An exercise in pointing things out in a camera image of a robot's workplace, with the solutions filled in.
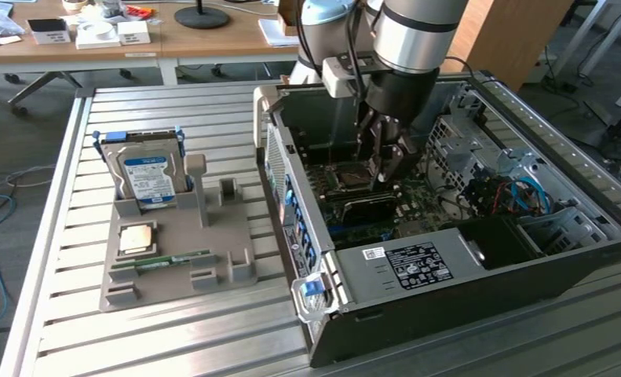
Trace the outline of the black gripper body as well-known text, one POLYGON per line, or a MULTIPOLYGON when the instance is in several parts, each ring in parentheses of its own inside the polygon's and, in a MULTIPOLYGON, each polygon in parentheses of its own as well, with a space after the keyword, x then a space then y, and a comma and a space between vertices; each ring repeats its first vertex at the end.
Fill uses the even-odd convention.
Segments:
POLYGON ((358 105, 358 122, 370 110, 410 123, 428 102, 440 69, 422 74, 401 71, 377 71, 369 76, 364 103, 358 105))

